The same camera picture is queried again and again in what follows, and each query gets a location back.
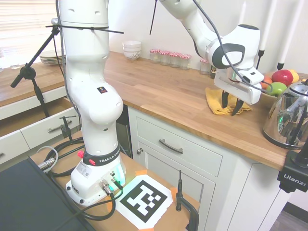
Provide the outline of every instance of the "wooden table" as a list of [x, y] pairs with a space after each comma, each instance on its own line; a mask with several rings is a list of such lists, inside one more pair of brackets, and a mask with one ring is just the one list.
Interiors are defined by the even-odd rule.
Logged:
[[[37, 73], [35, 81], [42, 92], [64, 86], [64, 79], [58, 65], [33, 64]], [[11, 83], [20, 73], [20, 69], [5, 68], [0, 72], [0, 107], [34, 96], [31, 80], [22, 79], [15, 88]]]
[[[81, 136], [81, 132], [77, 132], [73, 135], [73, 139], [78, 138]], [[64, 139], [61, 142], [56, 143], [53, 146], [56, 146], [64, 141], [68, 140], [68, 138]], [[71, 145], [63, 149], [59, 154], [64, 154], [79, 147], [80, 144]], [[45, 149], [31, 156], [32, 160], [36, 164], [40, 164], [44, 161], [47, 153], [50, 150]], [[121, 153], [121, 158], [123, 163], [126, 167], [126, 184], [132, 181], [135, 177], [135, 171], [144, 170], [145, 168], [138, 164], [137, 162], [133, 161], [126, 155]], [[75, 167], [80, 161], [80, 158], [77, 156], [77, 152], [70, 154], [69, 156], [59, 160], [55, 165], [53, 171], [54, 172], [64, 172], [68, 169]], [[167, 181], [163, 180], [162, 178], [155, 175], [153, 172], [148, 170], [148, 175], [152, 177], [154, 180], [160, 182], [167, 188], [171, 188], [177, 185], [172, 186]], [[68, 177], [61, 177], [56, 179], [62, 187], [65, 187], [66, 183], [70, 180], [70, 176]], [[199, 203], [189, 197], [188, 195], [184, 194], [184, 198], [188, 200], [196, 209], [199, 208]], [[189, 213], [188, 211], [183, 208], [180, 212], [175, 210], [176, 203], [173, 202], [171, 206], [167, 209], [166, 213], [160, 218], [158, 223], [155, 225], [154, 230], [156, 231], [179, 231], [184, 230], [186, 225], [188, 224], [189, 220]], [[107, 206], [100, 205], [88, 210], [90, 214], [95, 214], [97, 216], [107, 214]], [[131, 224], [124, 216], [122, 216], [117, 210], [115, 213], [108, 219], [104, 221], [92, 221], [89, 220], [89, 223], [97, 230], [97, 231], [137, 231], [138, 229]]]
[[[42, 81], [38, 80], [41, 88], [63, 84], [58, 67], [36, 65], [34, 67], [42, 78]], [[10, 76], [0, 82], [0, 105], [33, 93], [30, 88], [24, 90], [24, 94], [16, 93], [21, 90], [19, 86], [13, 91], [9, 89], [15, 74]], [[53, 83], [49, 85], [43, 79]], [[203, 76], [196, 70], [184, 71], [153, 64], [147, 59], [130, 62], [123, 54], [111, 52], [106, 63], [105, 79], [130, 107], [277, 170], [284, 165], [286, 150], [268, 142], [261, 133], [269, 106], [259, 102], [252, 106], [252, 112], [233, 117], [214, 115], [205, 98], [205, 88], [216, 88], [209, 76]]]

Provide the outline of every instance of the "electric kettle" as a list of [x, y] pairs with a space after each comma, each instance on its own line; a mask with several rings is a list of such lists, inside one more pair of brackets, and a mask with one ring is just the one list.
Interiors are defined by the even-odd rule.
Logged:
[[276, 100], [263, 127], [271, 143], [301, 149], [308, 138], [308, 82], [291, 84]]

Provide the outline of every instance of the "yellow towel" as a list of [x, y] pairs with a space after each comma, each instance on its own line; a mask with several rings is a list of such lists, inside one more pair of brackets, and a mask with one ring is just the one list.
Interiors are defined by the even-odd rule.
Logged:
[[[222, 90], [213, 90], [210, 88], [205, 89], [206, 100], [208, 106], [211, 108], [212, 112], [216, 115], [232, 115], [233, 109], [236, 105], [236, 98], [229, 94], [228, 96], [228, 106], [222, 108]], [[241, 109], [236, 113], [237, 115], [243, 111], [252, 111], [252, 108], [249, 107], [246, 103], [243, 104]]]

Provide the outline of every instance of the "microphone stand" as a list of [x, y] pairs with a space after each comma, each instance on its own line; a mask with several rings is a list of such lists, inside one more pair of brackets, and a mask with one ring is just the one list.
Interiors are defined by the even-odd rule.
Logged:
[[51, 35], [43, 43], [41, 48], [33, 56], [33, 58], [30, 60], [30, 62], [26, 63], [25, 66], [20, 69], [19, 75], [16, 77], [16, 79], [11, 84], [11, 87], [15, 88], [23, 78], [24, 79], [30, 79], [33, 83], [33, 86], [34, 86], [35, 95], [37, 96], [37, 99], [40, 102], [40, 105], [43, 108], [43, 111], [44, 111], [44, 114], [45, 114], [46, 117], [49, 117], [50, 115], [48, 113], [46, 104], [44, 102], [43, 94], [42, 94], [40, 88], [38, 87], [38, 85], [35, 81], [36, 72], [35, 72], [34, 68], [31, 67], [31, 65], [34, 63], [34, 61], [37, 59], [37, 57], [42, 53], [42, 51], [46, 48], [46, 46], [50, 43], [50, 41], [53, 39], [53, 37], [56, 36], [59, 32], [60, 32], [59, 28], [57, 28], [55, 26], [52, 27]]

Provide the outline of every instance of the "green apple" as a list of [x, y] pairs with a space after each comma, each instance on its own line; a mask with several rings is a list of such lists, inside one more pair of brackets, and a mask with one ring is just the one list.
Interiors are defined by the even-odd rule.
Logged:
[[278, 97], [279, 95], [281, 95], [281, 93], [283, 93], [284, 90], [287, 89], [287, 86], [283, 83], [280, 83], [280, 82], [274, 82], [274, 83], [271, 83], [271, 85], [273, 87], [272, 92], [270, 92], [270, 85], [268, 85], [268, 87], [266, 88], [268, 95]]

